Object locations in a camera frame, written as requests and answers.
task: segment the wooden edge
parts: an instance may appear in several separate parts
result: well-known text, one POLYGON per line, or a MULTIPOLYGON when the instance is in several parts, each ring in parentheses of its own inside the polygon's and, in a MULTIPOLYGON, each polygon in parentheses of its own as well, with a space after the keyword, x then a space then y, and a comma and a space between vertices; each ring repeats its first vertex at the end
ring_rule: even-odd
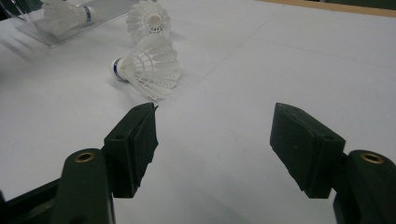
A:
POLYGON ((384 16, 384 17, 395 17, 396 10, 382 9, 382 8, 372 8, 372 7, 355 7, 347 5, 338 5, 332 3, 321 3, 321 2, 310 2, 305 0, 256 0, 260 2, 269 3, 279 3, 284 5, 291 5, 297 7, 312 7, 325 9, 330 11, 342 11, 351 13, 360 13, 374 16, 384 16))

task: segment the shuttlecock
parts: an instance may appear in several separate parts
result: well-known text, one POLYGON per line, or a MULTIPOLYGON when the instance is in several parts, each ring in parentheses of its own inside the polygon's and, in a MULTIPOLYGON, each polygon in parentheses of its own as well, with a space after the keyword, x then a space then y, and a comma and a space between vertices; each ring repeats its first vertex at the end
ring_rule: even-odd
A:
POLYGON ((147 97, 163 99, 172 92, 180 76, 177 52, 163 35, 143 37, 126 58, 111 63, 111 73, 129 81, 147 97))
POLYGON ((150 34, 162 34, 166 38, 171 31, 171 19, 166 10, 153 1, 140 1, 128 12, 128 32, 135 42, 150 34))
POLYGON ((92 7, 80 7, 62 0, 40 0, 44 17, 49 20, 50 31, 61 35, 73 28, 88 25, 96 20, 92 7))

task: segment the blue band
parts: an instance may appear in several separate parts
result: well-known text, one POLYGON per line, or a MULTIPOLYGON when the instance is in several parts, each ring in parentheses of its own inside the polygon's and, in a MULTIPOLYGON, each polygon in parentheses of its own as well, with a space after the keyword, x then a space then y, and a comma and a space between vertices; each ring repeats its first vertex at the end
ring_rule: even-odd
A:
POLYGON ((84 7, 85 11, 87 12, 87 22, 91 21, 91 12, 90 9, 87 7, 84 7))
POLYGON ((123 78, 120 77, 120 74, 119 74, 119 72, 117 71, 117 64, 119 64, 120 60, 121 60, 121 58, 118 58, 118 59, 114 62, 113 71, 114 71, 114 74, 116 75, 116 77, 117 77, 119 80, 123 80, 123 78))

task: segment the white surface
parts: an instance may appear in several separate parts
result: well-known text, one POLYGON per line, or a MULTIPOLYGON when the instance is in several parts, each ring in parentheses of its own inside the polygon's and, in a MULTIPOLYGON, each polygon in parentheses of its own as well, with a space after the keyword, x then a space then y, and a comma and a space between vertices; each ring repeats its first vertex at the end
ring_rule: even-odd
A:
MULTIPOLYGON (((160 141, 118 223, 335 223, 269 146, 276 102, 396 161, 396 19, 251 0, 162 0, 182 77, 159 102, 160 141)), ((127 16, 47 49, 0 22, 0 189, 9 200, 101 147, 147 98, 108 71, 127 16)))

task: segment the brass insert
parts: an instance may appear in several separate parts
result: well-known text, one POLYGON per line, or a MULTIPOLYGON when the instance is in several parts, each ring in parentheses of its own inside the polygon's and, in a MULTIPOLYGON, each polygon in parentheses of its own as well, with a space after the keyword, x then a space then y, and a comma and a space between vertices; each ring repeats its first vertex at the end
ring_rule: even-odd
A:
POLYGON ((95 157, 93 152, 82 152, 75 157, 75 162, 90 161, 95 157))
POLYGON ((380 157, 374 153, 363 152, 363 153, 361 153, 361 158, 364 159, 365 161, 370 162, 370 163, 375 163, 375 164, 384 163, 384 159, 382 159, 382 157, 380 157))

